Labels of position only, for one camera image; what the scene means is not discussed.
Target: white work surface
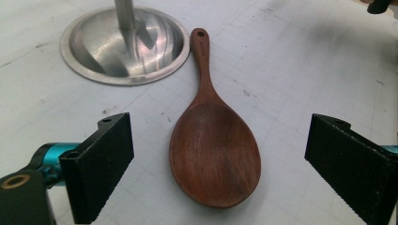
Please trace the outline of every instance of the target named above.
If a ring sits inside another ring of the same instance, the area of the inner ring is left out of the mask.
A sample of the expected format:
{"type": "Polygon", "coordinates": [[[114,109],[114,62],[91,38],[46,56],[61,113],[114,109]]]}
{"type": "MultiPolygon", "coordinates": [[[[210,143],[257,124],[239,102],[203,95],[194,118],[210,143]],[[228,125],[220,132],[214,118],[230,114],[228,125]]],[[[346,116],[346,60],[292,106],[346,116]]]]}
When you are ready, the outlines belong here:
{"type": "MultiPolygon", "coordinates": [[[[304,152],[312,113],[396,144],[395,19],[351,0],[134,1],[173,16],[189,33],[208,31],[215,88],[257,140],[256,191],[220,210],[185,195],[169,166],[172,131],[198,89],[192,54],[171,76],[133,87],[91,82],[64,63],[59,42],[67,26],[113,5],[0,3],[0,177],[25,166],[42,144],[82,142],[100,119],[129,112],[135,158],[94,224],[364,224],[304,152]]],[[[73,224],[66,189],[49,193],[58,224],[73,224]]]]}

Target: white table surface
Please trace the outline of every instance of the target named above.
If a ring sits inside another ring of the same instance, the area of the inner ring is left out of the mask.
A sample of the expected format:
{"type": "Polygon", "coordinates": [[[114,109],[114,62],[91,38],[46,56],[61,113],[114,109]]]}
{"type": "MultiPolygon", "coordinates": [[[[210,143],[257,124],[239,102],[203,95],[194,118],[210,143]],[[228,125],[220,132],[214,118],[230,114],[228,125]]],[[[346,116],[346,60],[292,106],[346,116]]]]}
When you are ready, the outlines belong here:
{"type": "MultiPolygon", "coordinates": [[[[176,184],[168,145],[194,98],[193,56],[142,86],[91,82],[64,63],[59,41],[104,0],[0,3],[0,176],[44,143],[82,142],[111,114],[129,112],[135,159],[94,224],[357,225],[363,221],[304,159],[312,113],[343,119],[377,144],[396,144],[398,23],[350,0],[134,1],[210,34],[216,90],[252,129],[262,176],[227,210],[202,206],[176,184]]],[[[64,187],[49,190],[58,224],[73,224],[64,187]]]]}

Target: metal base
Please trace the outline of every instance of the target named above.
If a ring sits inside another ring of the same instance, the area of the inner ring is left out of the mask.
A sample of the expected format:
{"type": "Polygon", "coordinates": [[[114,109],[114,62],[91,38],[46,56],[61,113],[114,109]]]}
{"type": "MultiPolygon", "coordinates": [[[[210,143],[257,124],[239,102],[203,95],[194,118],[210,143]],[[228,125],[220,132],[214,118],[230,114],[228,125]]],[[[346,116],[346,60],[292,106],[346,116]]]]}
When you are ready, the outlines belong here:
{"type": "Polygon", "coordinates": [[[61,38],[66,63],[82,76],[116,85],[156,81],[177,70],[190,52],[185,28],[169,15],[134,8],[134,29],[119,29],[114,7],[88,13],[61,38]]]}

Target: brown wooden spoon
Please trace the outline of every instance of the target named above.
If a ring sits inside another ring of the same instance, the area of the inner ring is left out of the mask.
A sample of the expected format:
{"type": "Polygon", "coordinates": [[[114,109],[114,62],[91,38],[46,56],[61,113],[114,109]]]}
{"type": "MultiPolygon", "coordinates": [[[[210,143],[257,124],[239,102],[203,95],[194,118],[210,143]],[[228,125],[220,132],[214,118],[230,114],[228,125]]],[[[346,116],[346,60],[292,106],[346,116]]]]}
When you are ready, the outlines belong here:
{"type": "Polygon", "coordinates": [[[207,206],[241,203],[255,190],[261,173],[257,143],[245,122],[217,95],[209,73],[209,37],[191,33],[199,67],[199,91],[176,123],[170,165],[179,186],[207,206]]]}

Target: metal rod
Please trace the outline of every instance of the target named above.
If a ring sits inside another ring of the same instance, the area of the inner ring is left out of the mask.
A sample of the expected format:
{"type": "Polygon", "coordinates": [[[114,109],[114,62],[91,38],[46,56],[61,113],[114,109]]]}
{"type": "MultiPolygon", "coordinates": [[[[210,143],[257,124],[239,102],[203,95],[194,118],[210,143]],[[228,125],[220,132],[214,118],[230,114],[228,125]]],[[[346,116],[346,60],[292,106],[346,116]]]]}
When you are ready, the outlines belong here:
{"type": "Polygon", "coordinates": [[[134,7],[132,0],[115,0],[117,20],[122,30],[134,29],[134,7]]]}

